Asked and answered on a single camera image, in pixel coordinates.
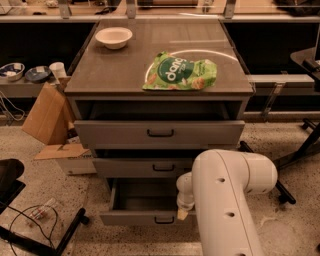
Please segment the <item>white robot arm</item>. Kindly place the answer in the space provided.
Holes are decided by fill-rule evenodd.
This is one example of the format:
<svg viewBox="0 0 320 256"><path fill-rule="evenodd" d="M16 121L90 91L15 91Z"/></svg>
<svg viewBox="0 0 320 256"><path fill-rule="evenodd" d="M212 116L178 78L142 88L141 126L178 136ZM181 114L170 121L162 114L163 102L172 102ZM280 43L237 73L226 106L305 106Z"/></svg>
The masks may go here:
<svg viewBox="0 0 320 256"><path fill-rule="evenodd" d="M196 211L203 256L264 256L246 196L271 191L277 178L256 153L211 149L195 158L176 182L178 218Z"/></svg>

